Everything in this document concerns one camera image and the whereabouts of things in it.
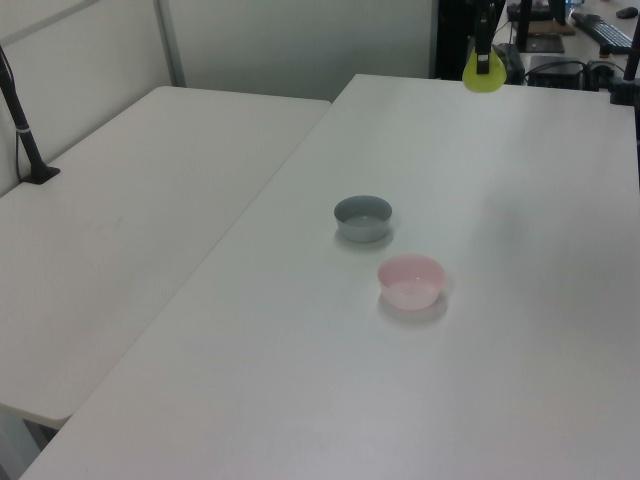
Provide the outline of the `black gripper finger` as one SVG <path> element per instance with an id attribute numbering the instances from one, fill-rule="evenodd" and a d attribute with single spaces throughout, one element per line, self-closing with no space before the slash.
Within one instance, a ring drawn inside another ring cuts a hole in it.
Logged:
<path id="1" fill-rule="evenodd" d="M 490 72 L 490 53 L 496 23 L 495 2 L 490 0 L 477 1 L 474 38 L 477 60 L 476 73 L 478 75 L 488 75 Z"/>

